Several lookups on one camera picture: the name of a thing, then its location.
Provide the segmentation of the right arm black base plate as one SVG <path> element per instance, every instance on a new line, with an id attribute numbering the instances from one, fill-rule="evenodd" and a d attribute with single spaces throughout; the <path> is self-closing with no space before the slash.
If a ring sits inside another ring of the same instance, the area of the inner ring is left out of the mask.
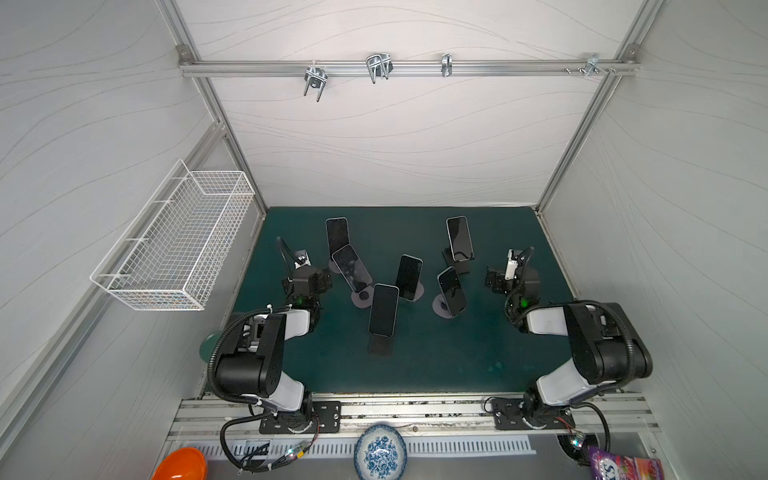
<path id="1" fill-rule="evenodd" d="M 489 397 L 483 404 L 494 427 L 502 431 L 571 430 L 575 422 L 566 409 L 525 398 Z"/>

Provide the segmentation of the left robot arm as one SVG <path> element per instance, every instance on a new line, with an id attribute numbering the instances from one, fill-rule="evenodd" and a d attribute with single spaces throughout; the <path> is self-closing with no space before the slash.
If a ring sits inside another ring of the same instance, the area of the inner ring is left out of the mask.
<path id="1" fill-rule="evenodd" d="M 283 281 L 287 303 L 253 310 L 230 321 L 213 347 L 206 376 L 221 400 L 261 407 L 274 433 L 312 426 L 312 394 L 283 370 L 285 344 L 311 333 L 320 318 L 320 296 L 332 288 L 331 272 L 301 266 Z"/>

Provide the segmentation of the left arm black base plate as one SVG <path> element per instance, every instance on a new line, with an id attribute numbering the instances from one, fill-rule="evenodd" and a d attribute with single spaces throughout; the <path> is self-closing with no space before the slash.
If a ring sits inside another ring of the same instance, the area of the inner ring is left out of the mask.
<path id="1" fill-rule="evenodd" d="M 278 412 L 260 421 L 262 435 L 338 433 L 341 424 L 341 403 L 305 399 L 297 411 Z"/>

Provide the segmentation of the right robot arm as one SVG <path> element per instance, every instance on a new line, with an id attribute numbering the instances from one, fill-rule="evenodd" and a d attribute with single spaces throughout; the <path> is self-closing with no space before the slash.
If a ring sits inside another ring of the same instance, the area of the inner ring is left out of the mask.
<path id="1" fill-rule="evenodd" d="M 487 399 L 484 408 L 496 429 L 565 428 L 569 410 L 651 375 L 651 355 L 619 304 L 582 299 L 544 305 L 538 279 L 521 268 L 514 274 L 487 269 L 484 284 L 505 296 L 504 315 L 513 327 L 563 337 L 570 349 L 570 358 L 535 379 L 521 398 Z"/>

